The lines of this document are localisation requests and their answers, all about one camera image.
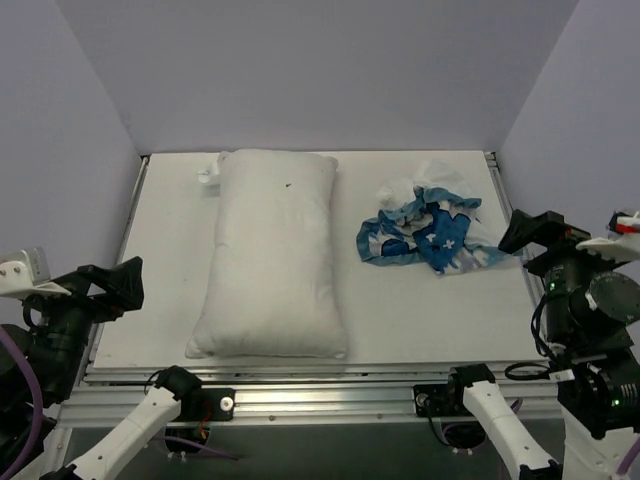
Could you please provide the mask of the blue patterned pillowcase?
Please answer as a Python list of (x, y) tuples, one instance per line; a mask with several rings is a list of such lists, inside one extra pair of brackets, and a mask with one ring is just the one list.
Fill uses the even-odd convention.
[(438, 275), (457, 275), (510, 257), (483, 222), (482, 198), (442, 161), (427, 161), (409, 177), (385, 181), (376, 200), (377, 215), (363, 221), (356, 235), (364, 263), (425, 263)]

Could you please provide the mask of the white pillow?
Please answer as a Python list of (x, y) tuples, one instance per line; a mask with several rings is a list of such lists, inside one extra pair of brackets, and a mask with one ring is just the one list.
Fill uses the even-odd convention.
[(242, 149), (216, 166), (213, 254), (186, 357), (345, 357), (331, 242), (337, 159)]

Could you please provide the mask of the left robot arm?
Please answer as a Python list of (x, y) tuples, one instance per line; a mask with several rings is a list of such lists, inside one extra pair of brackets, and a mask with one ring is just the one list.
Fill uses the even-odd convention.
[[(53, 278), (45, 257), (22, 250), (1, 258), (1, 295), (20, 303), (23, 322), (1, 327), (1, 476), (4, 479), (114, 479), (169, 422), (194, 417), (201, 379), (180, 366), (152, 374), (129, 411), (112, 387), (82, 376), (98, 325), (142, 308), (143, 261), (80, 266)], [(85, 395), (106, 397), (92, 406)], [(74, 424), (100, 423), (99, 406), (118, 423), (80, 457), (40, 473), (47, 437)]]

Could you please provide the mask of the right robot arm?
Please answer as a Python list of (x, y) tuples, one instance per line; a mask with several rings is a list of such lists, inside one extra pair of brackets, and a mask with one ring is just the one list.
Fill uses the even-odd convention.
[(529, 433), (484, 364), (452, 369), (444, 400), (484, 430), (513, 479), (626, 479), (639, 454), (639, 362), (628, 327), (639, 320), (639, 285), (620, 267), (639, 259), (639, 215), (618, 211), (607, 237), (556, 212), (512, 213), (499, 242), (513, 254), (543, 252), (524, 267), (544, 286), (532, 315), (534, 345), (557, 386), (564, 454), (555, 460)]

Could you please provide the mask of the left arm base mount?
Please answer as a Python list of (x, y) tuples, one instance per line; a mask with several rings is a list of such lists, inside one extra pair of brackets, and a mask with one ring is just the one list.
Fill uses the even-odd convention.
[(182, 402), (179, 415), (170, 423), (227, 422), (234, 418), (236, 391), (232, 388), (201, 388)]

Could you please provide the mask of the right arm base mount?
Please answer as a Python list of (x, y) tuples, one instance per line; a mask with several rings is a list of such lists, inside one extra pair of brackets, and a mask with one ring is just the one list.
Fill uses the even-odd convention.
[(446, 383), (417, 384), (412, 387), (415, 414), (421, 418), (471, 417), (463, 405), (462, 390)]

